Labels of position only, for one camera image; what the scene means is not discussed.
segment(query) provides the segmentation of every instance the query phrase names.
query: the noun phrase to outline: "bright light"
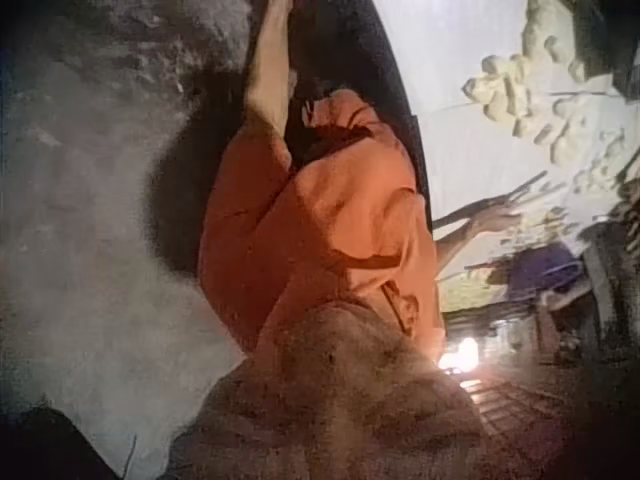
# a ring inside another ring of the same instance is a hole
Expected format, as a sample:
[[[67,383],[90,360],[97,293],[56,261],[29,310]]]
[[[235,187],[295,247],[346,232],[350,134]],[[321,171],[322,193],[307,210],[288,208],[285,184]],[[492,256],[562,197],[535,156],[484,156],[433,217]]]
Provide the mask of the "bright light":
[[[478,342],[473,338],[465,338],[458,345],[456,353],[445,353],[442,356],[438,367],[442,370],[467,373],[475,370],[479,363]]]

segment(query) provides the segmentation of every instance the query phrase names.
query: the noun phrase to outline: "person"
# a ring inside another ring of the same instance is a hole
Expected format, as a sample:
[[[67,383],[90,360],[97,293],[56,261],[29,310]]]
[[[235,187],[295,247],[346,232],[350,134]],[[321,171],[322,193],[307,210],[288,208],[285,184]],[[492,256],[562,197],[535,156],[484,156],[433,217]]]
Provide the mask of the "person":
[[[490,478],[479,417],[436,366],[436,276],[519,217],[494,199],[436,246],[405,148],[347,89],[303,108],[318,140],[295,171],[292,8],[268,2],[201,239],[200,284],[247,358],[163,478]]]

